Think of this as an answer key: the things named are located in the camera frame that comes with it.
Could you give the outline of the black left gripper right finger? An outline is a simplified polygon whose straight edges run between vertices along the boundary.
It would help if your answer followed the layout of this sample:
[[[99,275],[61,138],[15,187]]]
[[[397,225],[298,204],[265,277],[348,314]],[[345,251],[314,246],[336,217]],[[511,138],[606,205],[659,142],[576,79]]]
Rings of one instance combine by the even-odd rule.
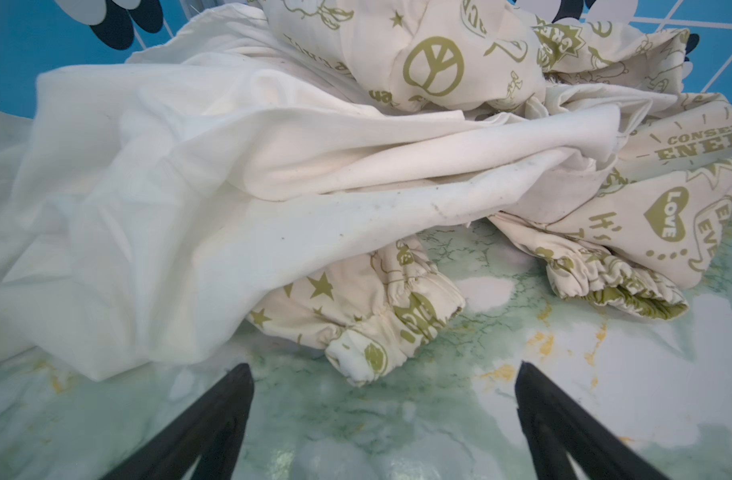
[[[535,365],[520,365],[515,394],[539,479],[575,479],[574,464],[590,479],[666,479]]]

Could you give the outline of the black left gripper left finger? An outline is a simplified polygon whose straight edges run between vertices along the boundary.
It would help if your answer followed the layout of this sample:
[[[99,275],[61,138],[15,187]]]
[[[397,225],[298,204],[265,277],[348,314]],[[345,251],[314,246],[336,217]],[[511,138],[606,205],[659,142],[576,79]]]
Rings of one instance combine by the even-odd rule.
[[[230,479],[254,397],[246,363],[232,370],[106,479]]]

